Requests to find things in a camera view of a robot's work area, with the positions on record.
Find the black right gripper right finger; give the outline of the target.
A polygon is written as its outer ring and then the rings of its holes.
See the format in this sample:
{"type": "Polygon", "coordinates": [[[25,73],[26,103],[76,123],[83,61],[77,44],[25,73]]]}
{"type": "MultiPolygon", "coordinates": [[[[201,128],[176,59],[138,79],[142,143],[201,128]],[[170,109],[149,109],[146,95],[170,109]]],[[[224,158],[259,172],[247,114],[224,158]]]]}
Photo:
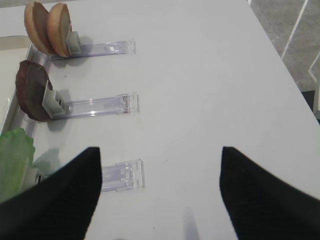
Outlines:
{"type": "Polygon", "coordinates": [[[221,153],[220,194],[239,240],[318,240],[320,201],[235,147],[221,153]]]}

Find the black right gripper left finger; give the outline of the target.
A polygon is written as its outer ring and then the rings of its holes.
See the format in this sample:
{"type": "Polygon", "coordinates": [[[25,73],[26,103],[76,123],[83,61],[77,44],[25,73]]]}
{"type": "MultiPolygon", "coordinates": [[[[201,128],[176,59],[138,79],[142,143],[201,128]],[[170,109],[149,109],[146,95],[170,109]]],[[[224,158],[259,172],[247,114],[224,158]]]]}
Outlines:
{"type": "Polygon", "coordinates": [[[2,240],[83,240],[102,188],[99,147],[88,147],[68,164],[1,203],[2,240]]]}

